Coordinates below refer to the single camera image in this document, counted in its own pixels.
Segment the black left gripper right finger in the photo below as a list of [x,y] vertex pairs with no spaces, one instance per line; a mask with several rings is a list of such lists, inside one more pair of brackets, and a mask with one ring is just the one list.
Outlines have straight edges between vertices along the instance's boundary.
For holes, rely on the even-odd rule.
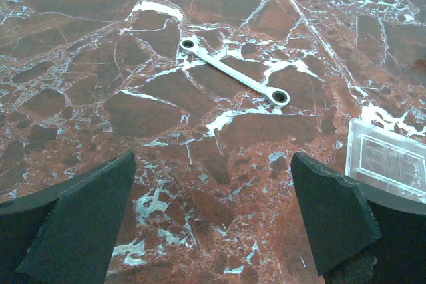
[[425,204],[380,190],[303,152],[291,159],[318,275],[326,283],[424,283]]

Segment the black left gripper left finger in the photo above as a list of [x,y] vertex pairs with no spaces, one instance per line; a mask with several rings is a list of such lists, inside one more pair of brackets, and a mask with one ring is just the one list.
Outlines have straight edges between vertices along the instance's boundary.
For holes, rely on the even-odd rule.
[[1,203],[1,282],[103,283],[135,172],[128,151]]

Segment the clear plastic fuse box lid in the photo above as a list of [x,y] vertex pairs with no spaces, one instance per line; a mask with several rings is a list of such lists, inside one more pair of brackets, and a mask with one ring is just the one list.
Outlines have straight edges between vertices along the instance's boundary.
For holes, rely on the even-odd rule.
[[345,175],[425,202],[425,145],[359,119],[349,123]]

